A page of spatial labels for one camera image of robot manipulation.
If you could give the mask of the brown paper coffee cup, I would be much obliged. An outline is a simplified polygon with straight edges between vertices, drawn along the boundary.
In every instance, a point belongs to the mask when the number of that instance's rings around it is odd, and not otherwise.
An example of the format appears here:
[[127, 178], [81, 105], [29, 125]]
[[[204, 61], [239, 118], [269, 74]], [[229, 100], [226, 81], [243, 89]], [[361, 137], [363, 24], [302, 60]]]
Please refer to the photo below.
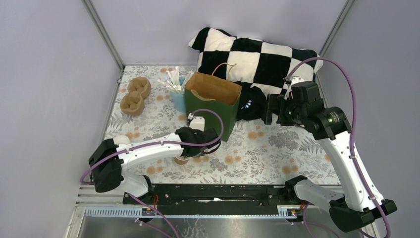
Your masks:
[[174, 162], [178, 165], [184, 165], [186, 163], [188, 163], [189, 158], [185, 158], [185, 157], [174, 157]]

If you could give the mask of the green paper bag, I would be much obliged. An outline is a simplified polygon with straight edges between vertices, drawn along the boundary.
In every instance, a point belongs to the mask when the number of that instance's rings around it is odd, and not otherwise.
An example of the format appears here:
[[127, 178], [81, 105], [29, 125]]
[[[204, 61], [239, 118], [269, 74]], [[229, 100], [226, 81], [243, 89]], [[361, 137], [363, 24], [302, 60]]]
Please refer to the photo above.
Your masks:
[[205, 129], [214, 128], [228, 141], [237, 121], [237, 112], [242, 87], [234, 82], [215, 76], [221, 66], [230, 73], [236, 64], [221, 63], [211, 74], [195, 72], [185, 87], [187, 113], [205, 119]]

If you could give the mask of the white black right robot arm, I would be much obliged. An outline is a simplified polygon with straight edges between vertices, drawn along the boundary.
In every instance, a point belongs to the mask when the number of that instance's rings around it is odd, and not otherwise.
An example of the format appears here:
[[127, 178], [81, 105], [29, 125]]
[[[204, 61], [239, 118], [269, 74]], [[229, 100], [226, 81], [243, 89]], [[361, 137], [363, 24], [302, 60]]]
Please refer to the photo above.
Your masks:
[[397, 210], [395, 202], [383, 197], [358, 161], [345, 113], [339, 107], [325, 107], [315, 82], [293, 77], [285, 94], [268, 94], [263, 122], [271, 124], [275, 112], [278, 124], [300, 125], [313, 136], [330, 158], [342, 187], [341, 192], [335, 192], [298, 176], [285, 183], [288, 203], [312, 203], [326, 211], [343, 232], [361, 229]]

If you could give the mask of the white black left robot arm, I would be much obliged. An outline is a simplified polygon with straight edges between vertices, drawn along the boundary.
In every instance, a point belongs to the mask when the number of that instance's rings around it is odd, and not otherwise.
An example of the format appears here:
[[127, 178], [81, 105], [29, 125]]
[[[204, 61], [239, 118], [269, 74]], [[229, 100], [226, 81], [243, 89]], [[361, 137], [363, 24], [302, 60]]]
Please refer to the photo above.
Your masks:
[[216, 150], [220, 143], [214, 128], [201, 131], [190, 127], [134, 144], [117, 144], [113, 139], [106, 139], [89, 158], [89, 173], [97, 193], [118, 190], [147, 204], [154, 196], [152, 183], [148, 176], [131, 173], [131, 168], [169, 157], [199, 157], [206, 151]]

